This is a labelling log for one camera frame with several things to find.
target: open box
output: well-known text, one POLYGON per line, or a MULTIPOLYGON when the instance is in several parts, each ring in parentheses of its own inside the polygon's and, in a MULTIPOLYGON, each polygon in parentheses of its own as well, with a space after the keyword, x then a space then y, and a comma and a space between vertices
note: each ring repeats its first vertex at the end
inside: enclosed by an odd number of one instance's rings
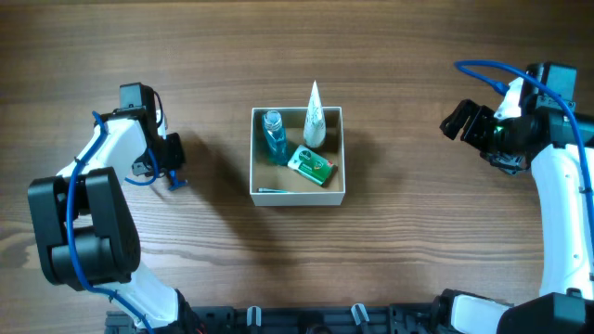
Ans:
POLYGON ((250 195, 256 206, 308 206, 341 205, 346 189, 344 180, 344 140, 342 132, 342 109, 324 107, 326 140, 315 153, 332 161, 338 169, 326 186, 318 186, 287 166, 279 166, 270 160, 270 154, 262 116, 276 110, 282 117, 287 131, 289 152, 303 145, 303 126, 307 107, 302 108, 254 108, 252 109, 252 138, 250 141, 250 195), (286 190, 289 193, 260 193, 258 188, 286 190))

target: blue bottle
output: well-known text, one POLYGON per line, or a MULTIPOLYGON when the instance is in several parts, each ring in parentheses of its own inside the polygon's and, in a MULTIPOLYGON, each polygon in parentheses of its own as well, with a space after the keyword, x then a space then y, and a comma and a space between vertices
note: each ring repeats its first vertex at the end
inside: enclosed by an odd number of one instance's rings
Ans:
POLYGON ((270 110, 262 115, 262 126, 272 161, 279 165, 286 165, 290 158, 287 133, 278 111, 270 110))

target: green and white package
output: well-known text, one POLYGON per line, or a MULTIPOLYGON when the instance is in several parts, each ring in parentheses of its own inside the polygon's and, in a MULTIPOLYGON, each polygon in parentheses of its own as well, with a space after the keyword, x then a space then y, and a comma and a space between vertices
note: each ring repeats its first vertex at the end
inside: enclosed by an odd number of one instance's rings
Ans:
POLYGON ((323 186, 337 168, 331 161, 327 161, 303 145, 297 148, 288 166, 319 186, 323 186))

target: wooden table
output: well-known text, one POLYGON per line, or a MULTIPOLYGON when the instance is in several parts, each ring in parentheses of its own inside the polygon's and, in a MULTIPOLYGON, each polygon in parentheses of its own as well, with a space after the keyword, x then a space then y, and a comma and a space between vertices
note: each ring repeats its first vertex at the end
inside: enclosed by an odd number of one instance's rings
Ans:
POLYGON ((430 302, 445 288, 534 298, 531 175, 506 176, 438 128, 461 99, 500 101, 453 68, 463 58, 572 64, 578 110, 591 112, 591 2, 522 3, 0 8, 0 331, 102 332, 112 305, 45 281, 26 191, 89 141, 92 110, 118 107, 119 85, 138 81, 161 93, 189 186, 123 192, 144 262, 192 305, 430 302), (344 202, 255 208, 251 109, 304 106, 314 80, 344 113, 344 202))

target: blue cable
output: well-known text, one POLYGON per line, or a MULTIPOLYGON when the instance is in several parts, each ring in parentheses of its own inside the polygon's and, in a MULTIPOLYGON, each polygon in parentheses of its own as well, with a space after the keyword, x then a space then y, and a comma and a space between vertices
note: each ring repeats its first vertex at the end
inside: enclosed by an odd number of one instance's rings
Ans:
POLYGON ((155 182, 155 180, 159 176, 159 172, 158 172, 159 165, 157 165, 157 159, 155 158, 155 155, 152 153, 152 149, 147 148, 147 151, 148 151, 148 155, 150 156, 150 160, 152 161, 152 170, 153 170, 152 178, 145 182, 139 182, 139 181, 136 181, 136 180, 126 177, 124 180, 126 180, 127 183, 135 185, 135 186, 148 186, 148 185, 152 185, 152 183, 155 182))
POLYGON ((502 94, 503 92, 507 92, 510 88, 501 82, 495 82, 492 79, 489 79, 482 74, 476 73, 474 71, 468 70, 465 66, 480 66, 480 67, 488 67, 488 68, 495 68, 507 71, 514 75, 517 75, 523 78, 525 81, 530 83, 533 86, 536 86, 541 91, 545 92, 548 96, 552 97, 555 102, 557 102, 565 116, 569 120, 569 123, 572 126, 572 131, 574 132, 575 138, 575 145, 577 146, 577 152, 579 155, 579 165, 582 170, 582 176, 584 178, 584 195, 586 195, 586 208, 588 211, 588 225, 590 227, 590 242, 594 244, 594 199, 592 196, 592 180, 590 179, 590 170, 588 168, 588 160, 586 158, 586 146, 584 145, 584 139, 582 138, 582 134, 579 132, 579 126, 577 124, 577 120, 575 119, 574 114, 567 106, 567 103, 561 99, 559 94, 553 92, 550 88, 546 87, 540 81, 536 80, 535 78, 531 77, 530 75, 526 74, 524 71, 518 70, 511 65, 500 63, 494 60, 461 60, 454 63, 456 68, 471 77, 477 78, 482 80, 488 84, 490 84, 496 92, 502 94))
POLYGON ((101 129, 101 133, 99 135, 99 138, 95 141, 95 143, 93 143, 91 148, 89 148, 83 155, 83 157, 76 162, 76 165, 72 170, 71 180, 68 185, 68 198, 66 199, 66 236, 68 238, 68 250, 71 255, 72 266, 74 267, 74 272, 76 273, 76 276, 78 277, 78 280, 81 282, 81 285, 84 289, 86 289, 89 292, 107 295, 110 298, 110 300, 114 299, 118 301, 134 316, 142 320, 142 323, 145 325, 145 328, 147 329, 149 334, 155 334, 155 331, 150 326, 146 317, 140 314, 140 312, 138 312, 138 310, 132 304, 130 304, 127 300, 120 296, 117 293, 117 291, 104 288, 95 288, 91 286, 89 281, 86 279, 86 276, 84 275, 83 267, 81 266, 81 260, 78 256, 78 252, 76 251, 76 244, 74 243, 74 227, 72 222, 74 216, 74 199, 76 198, 76 178, 78 177, 78 174, 81 172, 84 166, 91 159, 91 157, 93 157, 93 155, 97 152, 101 144, 103 144, 105 138, 108 136, 105 124, 103 123, 103 121, 101 121, 99 114, 93 111, 93 116, 97 121, 97 125, 101 129))

